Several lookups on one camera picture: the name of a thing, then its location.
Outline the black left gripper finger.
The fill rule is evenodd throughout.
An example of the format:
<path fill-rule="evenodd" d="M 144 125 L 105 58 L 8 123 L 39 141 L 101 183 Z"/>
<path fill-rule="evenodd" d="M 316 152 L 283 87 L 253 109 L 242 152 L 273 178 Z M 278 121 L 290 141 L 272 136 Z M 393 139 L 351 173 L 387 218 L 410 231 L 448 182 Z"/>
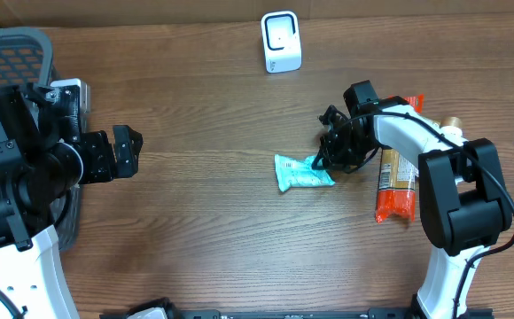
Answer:
<path fill-rule="evenodd" d="M 130 178 L 138 172 L 139 146 L 137 144 L 116 144 L 115 177 Z"/>
<path fill-rule="evenodd" d="M 131 155 L 138 155 L 143 147 L 143 136 L 128 125 L 113 126 L 115 138 L 114 150 L 117 155 L 124 153 L 126 149 Z"/>

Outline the orange spaghetti packet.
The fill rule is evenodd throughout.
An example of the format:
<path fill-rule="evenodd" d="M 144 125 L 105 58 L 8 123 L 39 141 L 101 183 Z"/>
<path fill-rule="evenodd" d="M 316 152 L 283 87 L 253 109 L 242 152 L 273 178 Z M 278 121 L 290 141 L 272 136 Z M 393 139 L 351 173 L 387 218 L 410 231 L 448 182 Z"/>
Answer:
<path fill-rule="evenodd" d="M 383 150 L 380 160 L 375 221 L 390 216 L 413 222 L 416 217 L 416 167 L 394 149 Z"/>

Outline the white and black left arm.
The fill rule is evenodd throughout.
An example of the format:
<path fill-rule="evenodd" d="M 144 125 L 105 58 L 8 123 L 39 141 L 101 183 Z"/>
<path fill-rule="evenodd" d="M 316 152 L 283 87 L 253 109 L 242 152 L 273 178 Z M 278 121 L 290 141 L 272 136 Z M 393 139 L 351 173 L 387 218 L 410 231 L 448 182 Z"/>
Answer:
<path fill-rule="evenodd" d="M 0 318 L 75 318 L 54 214 L 75 187 L 130 178 L 140 133 L 83 130 L 82 87 L 26 83 L 0 88 Z"/>

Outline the white tube with gold cap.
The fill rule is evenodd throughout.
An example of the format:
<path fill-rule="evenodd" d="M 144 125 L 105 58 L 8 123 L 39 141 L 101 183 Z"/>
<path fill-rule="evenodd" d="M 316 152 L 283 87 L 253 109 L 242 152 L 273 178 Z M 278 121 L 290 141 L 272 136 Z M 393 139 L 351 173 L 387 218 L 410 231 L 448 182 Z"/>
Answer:
<path fill-rule="evenodd" d="M 447 134 L 454 136 L 463 135 L 463 123 L 457 117 L 445 117 L 440 122 L 440 128 Z"/>

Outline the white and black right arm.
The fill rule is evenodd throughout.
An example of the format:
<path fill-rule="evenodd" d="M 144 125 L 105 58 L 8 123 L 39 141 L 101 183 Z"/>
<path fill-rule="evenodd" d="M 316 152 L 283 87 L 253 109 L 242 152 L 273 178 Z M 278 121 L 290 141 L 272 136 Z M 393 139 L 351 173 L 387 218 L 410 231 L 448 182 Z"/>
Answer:
<path fill-rule="evenodd" d="M 348 112 L 329 106 L 312 167 L 352 173 L 379 149 L 392 149 L 418 170 L 420 219 L 432 244 L 408 318 L 491 318 L 466 297 L 482 259 L 514 245 L 514 201 L 494 144 L 466 140 L 421 116 L 401 97 L 351 98 Z"/>

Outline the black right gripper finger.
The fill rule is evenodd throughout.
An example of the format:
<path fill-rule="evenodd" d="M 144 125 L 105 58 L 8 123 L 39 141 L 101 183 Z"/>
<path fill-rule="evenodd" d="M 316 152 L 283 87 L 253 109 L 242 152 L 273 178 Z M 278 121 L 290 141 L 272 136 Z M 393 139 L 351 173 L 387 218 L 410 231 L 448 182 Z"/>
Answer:
<path fill-rule="evenodd" d="M 314 170 L 333 170 L 333 151 L 334 147 L 331 144 L 321 144 L 312 161 L 311 168 Z"/>
<path fill-rule="evenodd" d="M 350 132 L 349 118 L 334 105 L 330 105 L 325 113 L 319 116 L 319 121 L 324 126 L 327 126 L 329 128 L 328 131 L 331 133 Z"/>

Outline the mint green wipes packet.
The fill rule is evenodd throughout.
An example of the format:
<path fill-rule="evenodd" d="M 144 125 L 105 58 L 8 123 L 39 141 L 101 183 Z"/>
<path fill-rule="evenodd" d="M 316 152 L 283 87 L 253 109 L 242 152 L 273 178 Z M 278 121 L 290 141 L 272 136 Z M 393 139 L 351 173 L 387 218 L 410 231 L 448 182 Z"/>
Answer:
<path fill-rule="evenodd" d="M 276 179 L 281 192 L 291 188 L 331 187 L 336 183 L 325 170 L 314 170 L 315 156 L 296 160 L 276 154 L 274 157 Z"/>

